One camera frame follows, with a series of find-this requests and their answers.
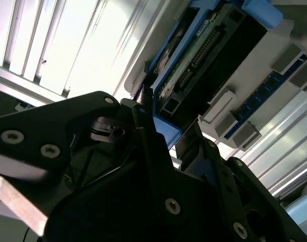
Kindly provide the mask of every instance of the black plastic part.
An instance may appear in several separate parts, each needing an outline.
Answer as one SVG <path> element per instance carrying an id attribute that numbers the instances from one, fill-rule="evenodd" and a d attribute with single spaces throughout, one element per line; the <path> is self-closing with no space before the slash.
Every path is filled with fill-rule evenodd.
<path id="1" fill-rule="evenodd" d="M 240 180 L 241 186 L 244 186 L 245 193 L 249 193 L 250 200 L 246 202 L 243 208 L 246 217 L 249 219 L 250 227 L 254 229 L 254 232 L 260 233 L 257 228 L 253 227 L 253 225 L 257 224 L 258 228 L 262 228 L 261 233 L 267 242 L 307 241 L 307 236 L 304 232 L 244 162 L 231 157 L 225 164 L 232 170 L 237 179 Z"/>
<path id="2" fill-rule="evenodd" d="M 266 29 L 262 25 L 246 16 L 215 60 L 211 64 L 207 60 L 202 64 L 200 70 L 192 76 L 192 80 L 199 80 L 177 107 L 177 110 L 172 116 L 170 115 L 169 122 L 181 128 L 183 132 L 186 131 L 197 118 L 197 114 L 203 115 L 206 112 L 209 108 L 208 102 L 265 33 Z"/>
<path id="3" fill-rule="evenodd" d="M 21 162 L 19 169 L 36 173 L 35 169 L 44 170 L 41 176 L 34 179 L 15 177 L 21 180 L 40 183 L 57 177 L 71 160 L 71 151 L 84 129 L 100 116 L 115 116 L 119 103 L 109 94 L 94 92 L 58 103 L 29 109 L 23 112 L 0 117 L 0 154 Z M 24 140 L 11 145 L 1 140 L 1 134 L 7 130 L 20 131 Z M 41 147 L 53 144 L 60 148 L 56 158 L 42 156 Z M 9 175 L 11 165 L 2 173 Z"/>

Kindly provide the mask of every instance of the silver metal piece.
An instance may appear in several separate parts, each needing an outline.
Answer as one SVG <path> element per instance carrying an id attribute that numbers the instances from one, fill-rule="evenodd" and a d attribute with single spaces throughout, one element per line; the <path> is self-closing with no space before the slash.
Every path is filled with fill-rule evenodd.
<path id="1" fill-rule="evenodd" d="M 16 145 L 24 140 L 24 135 L 17 130 L 7 130 L 1 134 L 1 139 L 7 144 Z"/>
<path id="2" fill-rule="evenodd" d="M 211 147 L 213 147 L 213 148 L 215 148 L 216 147 L 216 144 L 214 143 L 214 142 L 212 142 L 212 141 L 208 141 L 208 144 L 211 146 Z"/>
<path id="3" fill-rule="evenodd" d="M 41 147 L 41 154 L 47 158 L 56 158 L 60 155 L 60 148 L 56 145 L 47 144 Z"/>
<path id="4" fill-rule="evenodd" d="M 114 103 L 114 101 L 109 97 L 106 97 L 105 101 L 108 102 L 108 103 L 111 103 L 111 104 Z"/>
<path id="5" fill-rule="evenodd" d="M 239 159 L 235 159 L 235 162 L 238 166 L 243 166 L 243 163 Z"/>
<path id="6" fill-rule="evenodd" d="M 246 231 L 246 229 L 244 228 L 243 225 L 241 225 L 238 222 L 235 222 L 233 224 L 233 228 L 234 228 L 235 232 L 238 234 L 239 237 L 241 237 L 242 239 L 248 238 L 248 233 L 247 233 L 247 231 Z"/>
<path id="7" fill-rule="evenodd" d="M 48 217 L 2 176 L 0 176 L 0 201 L 37 235 L 43 236 Z"/>
<path id="8" fill-rule="evenodd" d="M 180 205 L 173 198 L 167 198 L 164 202 L 166 209 L 173 215 L 178 215 L 180 213 Z"/>
<path id="9" fill-rule="evenodd" d="M 0 67 L 0 91 L 36 107 L 65 100 L 64 97 L 2 67 Z"/>
<path id="10" fill-rule="evenodd" d="M 91 128 L 94 130 L 94 132 L 91 132 L 90 134 L 92 140 L 109 143 L 114 143 L 130 130 L 130 127 L 127 124 L 106 117 L 99 117 L 93 122 Z"/>

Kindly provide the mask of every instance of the electronic component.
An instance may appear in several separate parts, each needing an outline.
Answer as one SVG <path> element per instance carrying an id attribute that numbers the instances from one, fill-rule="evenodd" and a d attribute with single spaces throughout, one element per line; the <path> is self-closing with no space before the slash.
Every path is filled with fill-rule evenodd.
<path id="1" fill-rule="evenodd" d="M 243 24 L 245 22 L 252 22 L 255 27 L 246 26 L 246 24 Z M 248 35 L 251 35 L 253 32 L 258 40 L 260 40 L 265 33 L 264 29 L 259 26 L 260 24 L 253 22 L 249 16 L 246 16 L 232 4 L 219 5 L 215 11 L 210 12 L 180 59 L 170 71 L 165 82 L 156 92 L 156 112 L 164 118 L 172 118 L 173 114 L 182 105 L 195 86 L 202 81 L 207 81 L 204 80 L 204 76 L 213 68 L 214 64 L 223 61 L 220 60 L 219 54 L 223 52 L 224 46 L 229 42 L 236 42 L 235 49 L 230 50 L 230 52 L 240 51 L 248 53 L 251 50 L 251 45 L 247 44 L 248 41 L 251 41 Z M 243 41 L 235 41 L 238 38 L 242 39 L 241 36 L 234 34 L 238 28 L 244 29 L 243 31 L 240 30 L 240 34 L 246 36 Z M 233 54 L 228 53 L 227 58 L 234 56 Z M 232 73 L 228 72 L 227 69 L 224 68 L 222 71 L 226 72 L 228 77 Z M 212 92 L 211 94 L 215 95 L 217 90 L 226 82 L 226 79 L 215 77 L 208 82 L 211 81 L 213 82 L 213 89 L 208 90 L 208 92 Z"/>

